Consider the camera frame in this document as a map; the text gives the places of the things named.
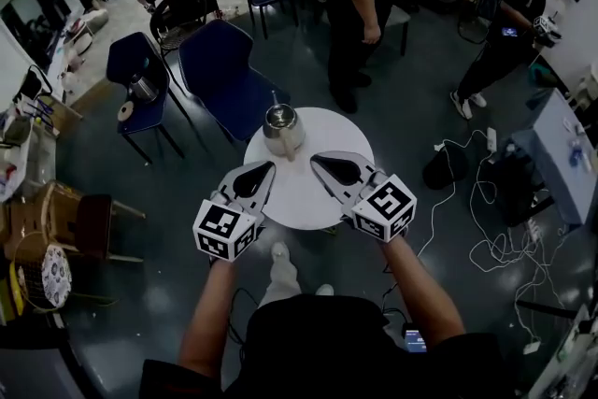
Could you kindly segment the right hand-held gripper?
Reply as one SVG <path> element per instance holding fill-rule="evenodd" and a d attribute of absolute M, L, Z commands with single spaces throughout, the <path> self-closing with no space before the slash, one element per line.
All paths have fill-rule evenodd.
<path fill-rule="evenodd" d="M 345 204 L 341 211 L 356 230 L 390 243 L 413 221 L 416 196 L 397 175 L 388 176 L 361 154 L 324 151 L 310 165 L 324 189 Z M 364 186 L 354 194 L 359 185 Z"/>

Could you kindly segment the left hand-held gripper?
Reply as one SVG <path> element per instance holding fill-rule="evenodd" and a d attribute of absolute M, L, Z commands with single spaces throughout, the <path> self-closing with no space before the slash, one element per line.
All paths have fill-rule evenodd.
<path fill-rule="evenodd" d="M 238 259 L 258 238 L 276 172 L 272 161 L 228 172 L 197 213 L 192 226 L 197 249 L 229 263 Z"/>

